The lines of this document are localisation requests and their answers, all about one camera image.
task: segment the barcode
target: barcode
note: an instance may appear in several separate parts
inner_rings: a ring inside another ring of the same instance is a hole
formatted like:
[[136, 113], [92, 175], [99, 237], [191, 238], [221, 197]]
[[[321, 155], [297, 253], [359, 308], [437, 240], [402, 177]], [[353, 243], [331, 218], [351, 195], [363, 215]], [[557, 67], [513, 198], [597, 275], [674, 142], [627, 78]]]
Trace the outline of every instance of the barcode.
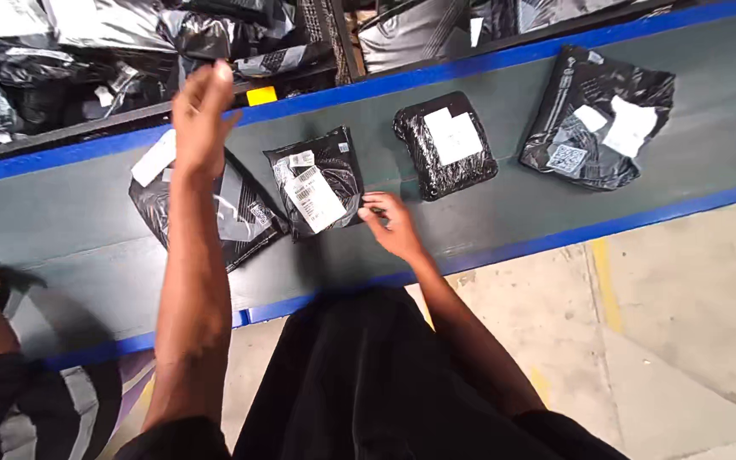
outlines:
[[584, 149], [561, 144], [549, 157], [547, 167], [565, 173], [573, 173], [578, 168], [578, 165], [584, 161], [586, 155], [587, 151]]
[[306, 198], [308, 198], [312, 193], [314, 193], [314, 187], [305, 187], [299, 192], [297, 192], [297, 199], [299, 201], [303, 201]]
[[297, 176], [298, 182], [306, 182], [307, 180], [311, 179], [314, 173], [316, 173], [318, 169], [316, 166], [312, 166], [311, 168], [305, 170], [302, 174]]

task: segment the black clothing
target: black clothing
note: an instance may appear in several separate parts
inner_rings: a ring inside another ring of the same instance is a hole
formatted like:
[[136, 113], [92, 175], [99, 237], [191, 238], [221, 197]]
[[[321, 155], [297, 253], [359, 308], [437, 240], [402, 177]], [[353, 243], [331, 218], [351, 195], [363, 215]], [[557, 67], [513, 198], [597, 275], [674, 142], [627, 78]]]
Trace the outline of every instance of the black clothing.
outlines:
[[[116, 458], [230, 458], [217, 424], [165, 423]], [[451, 365], [404, 290], [329, 296], [285, 324], [235, 459], [624, 459], [549, 411], [503, 417]]]

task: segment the bubble wrap package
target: bubble wrap package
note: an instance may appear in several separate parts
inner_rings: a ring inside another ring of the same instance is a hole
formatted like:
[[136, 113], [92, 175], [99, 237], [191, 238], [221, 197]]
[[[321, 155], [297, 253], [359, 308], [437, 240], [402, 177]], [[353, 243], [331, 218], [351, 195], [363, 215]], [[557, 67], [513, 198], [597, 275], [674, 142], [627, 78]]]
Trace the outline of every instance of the bubble wrap package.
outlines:
[[271, 163], [294, 241], [362, 222], [357, 217], [362, 177], [347, 127], [263, 154]]
[[492, 179], [499, 166], [461, 91], [397, 111], [394, 132], [408, 147], [425, 201]]
[[[215, 179], [213, 200], [218, 214], [218, 233], [223, 262], [231, 272], [257, 251], [288, 233], [285, 221], [261, 198], [259, 184], [225, 151], [223, 175]], [[158, 174], [146, 187], [133, 179], [129, 196], [149, 230], [164, 247], [169, 246], [169, 177]]]
[[520, 161], [594, 190], [640, 176], [638, 155], [669, 120], [675, 76], [564, 46]]

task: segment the package pile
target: package pile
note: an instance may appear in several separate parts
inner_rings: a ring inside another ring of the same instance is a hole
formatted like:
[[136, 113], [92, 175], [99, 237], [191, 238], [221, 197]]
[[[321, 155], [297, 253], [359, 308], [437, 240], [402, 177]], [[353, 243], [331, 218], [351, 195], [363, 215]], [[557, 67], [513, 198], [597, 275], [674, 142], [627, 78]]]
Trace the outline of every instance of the package pile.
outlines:
[[345, 2], [356, 67], [364, 74], [456, 58], [627, 0], [354, 0]]
[[329, 58], [297, 10], [285, 0], [0, 0], [0, 142], [167, 101], [215, 59], [246, 79]]

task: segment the white sticker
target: white sticker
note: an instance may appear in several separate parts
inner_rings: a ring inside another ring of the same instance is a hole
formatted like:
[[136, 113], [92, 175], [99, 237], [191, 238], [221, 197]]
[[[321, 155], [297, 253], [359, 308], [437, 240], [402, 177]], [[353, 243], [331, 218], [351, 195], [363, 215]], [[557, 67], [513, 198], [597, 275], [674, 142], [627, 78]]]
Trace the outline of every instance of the white sticker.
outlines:
[[571, 174], [584, 161], [585, 156], [587, 156], [587, 151], [582, 148], [560, 144], [555, 149], [555, 152], [549, 156], [547, 167]]
[[274, 213], [258, 201], [253, 201], [252, 204], [249, 204], [249, 212], [252, 213], [260, 225], [268, 225], [271, 218], [274, 217]]
[[635, 158], [644, 140], [655, 128], [658, 114], [654, 107], [636, 106], [615, 96], [612, 98], [615, 121], [604, 138], [604, 145], [621, 155]]
[[316, 166], [286, 183], [285, 193], [314, 233], [322, 232], [345, 215], [345, 208]]
[[301, 166], [313, 166], [314, 165], [314, 152], [307, 150], [306, 152], [300, 152], [294, 155], [289, 155], [289, 167], [299, 168]]
[[64, 60], [66, 62], [72, 62], [74, 59], [66, 52], [53, 51], [48, 49], [36, 49], [36, 48], [10, 48], [5, 51], [7, 56], [44, 56], [46, 58], [53, 58], [58, 60]]
[[603, 115], [598, 113], [598, 110], [593, 109], [590, 106], [584, 105], [578, 107], [576, 111], [572, 112], [578, 120], [584, 123], [584, 126], [590, 131], [595, 132], [603, 128], [607, 124], [607, 119]]
[[0, 37], [47, 34], [50, 23], [35, 0], [0, 0]]
[[13, 136], [9, 132], [0, 131], [0, 144], [9, 144], [13, 142]]
[[283, 158], [271, 167], [274, 170], [274, 179], [277, 186], [282, 187], [286, 181], [294, 178], [294, 174], [289, 170], [289, 162]]
[[587, 58], [587, 60], [593, 64], [598, 64], [599, 66], [604, 63], [604, 57], [594, 51], [589, 52], [589, 58]]
[[475, 48], [478, 45], [478, 37], [482, 34], [483, 17], [470, 18], [470, 47]]
[[102, 107], [112, 106], [112, 102], [115, 97], [113, 97], [112, 93], [109, 92], [109, 89], [107, 89], [106, 86], [99, 86], [96, 88], [95, 93], [98, 97], [98, 103], [101, 104]]
[[468, 112], [451, 118], [450, 110], [445, 107], [423, 118], [442, 166], [464, 160], [484, 150]]
[[142, 187], [146, 187], [173, 161], [175, 161], [175, 130], [170, 129], [135, 163], [132, 167], [132, 176]]

